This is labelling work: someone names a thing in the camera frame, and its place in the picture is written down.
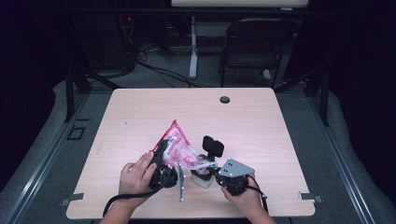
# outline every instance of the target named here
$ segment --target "pink plastic bag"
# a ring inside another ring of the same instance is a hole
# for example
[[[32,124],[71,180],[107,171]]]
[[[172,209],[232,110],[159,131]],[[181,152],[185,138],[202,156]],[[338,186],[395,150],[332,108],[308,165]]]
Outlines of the pink plastic bag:
[[[163,164],[177,167],[179,163],[182,169],[190,169],[199,162],[195,150],[175,120],[161,139],[168,139],[168,147],[163,153]]]

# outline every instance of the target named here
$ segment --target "chair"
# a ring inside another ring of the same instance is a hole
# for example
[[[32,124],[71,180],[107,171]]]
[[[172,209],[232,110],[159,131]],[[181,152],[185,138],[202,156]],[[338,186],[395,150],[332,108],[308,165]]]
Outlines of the chair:
[[[227,29],[219,73],[224,85],[225,68],[275,70],[276,77],[287,42],[298,33],[299,23],[291,20],[247,18]]]

